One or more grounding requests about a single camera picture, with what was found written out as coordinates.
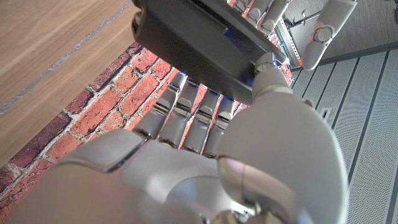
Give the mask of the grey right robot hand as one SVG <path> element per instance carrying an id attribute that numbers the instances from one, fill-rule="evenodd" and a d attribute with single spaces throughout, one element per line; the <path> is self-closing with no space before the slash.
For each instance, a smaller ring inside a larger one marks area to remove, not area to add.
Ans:
<path id="1" fill-rule="evenodd" d="M 51 167 L 8 223 L 344 223 L 338 141 L 311 102 L 293 94 L 272 54 L 256 62 L 252 105 L 220 106 L 203 156 L 157 139 L 150 121 L 81 145 Z"/>

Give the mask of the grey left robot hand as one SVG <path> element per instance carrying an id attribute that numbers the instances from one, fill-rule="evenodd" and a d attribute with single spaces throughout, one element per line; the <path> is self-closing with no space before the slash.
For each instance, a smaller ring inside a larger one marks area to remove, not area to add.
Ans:
<path id="1" fill-rule="evenodd" d="M 243 17 L 266 36 L 270 35 L 282 19 L 291 0 L 236 1 L 242 6 Z M 302 68 L 313 70 L 320 62 L 326 48 L 344 26 L 357 6 L 354 0 L 329 0 L 320 11 L 309 43 L 301 56 Z"/>

